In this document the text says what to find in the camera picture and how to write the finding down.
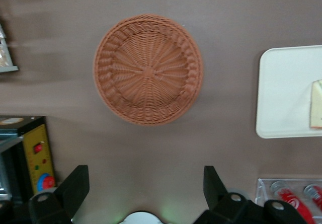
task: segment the white tray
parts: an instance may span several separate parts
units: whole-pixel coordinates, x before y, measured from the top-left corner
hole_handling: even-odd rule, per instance
[[[267,50],[260,59],[257,135],[322,136],[309,127],[311,85],[321,79],[322,45]]]

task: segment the yellow panel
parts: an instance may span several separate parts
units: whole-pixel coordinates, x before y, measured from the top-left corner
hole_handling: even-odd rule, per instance
[[[41,151],[35,153],[34,147],[41,145]],[[44,124],[27,132],[24,135],[24,150],[27,159],[29,175],[34,194],[38,192],[37,183],[41,175],[47,173],[54,176],[49,143]]]

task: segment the clear plastic container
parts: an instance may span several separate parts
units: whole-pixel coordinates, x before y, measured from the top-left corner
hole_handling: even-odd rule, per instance
[[[316,224],[322,224],[322,210],[313,202],[312,198],[304,194],[309,185],[322,186],[321,179],[258,179],[255,204],[264,206],[267,200],[281,199],[276,193],[281,188],[289,188],[298,199],[310,210]]]

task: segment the wicker basket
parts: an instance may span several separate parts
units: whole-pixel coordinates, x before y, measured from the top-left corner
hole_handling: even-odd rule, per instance
[[[118,116],[139,125],[162,125],[192,106],[203,63],[181,25],[145,14],[122,20],[104,36],[94,76],[101,97]]]

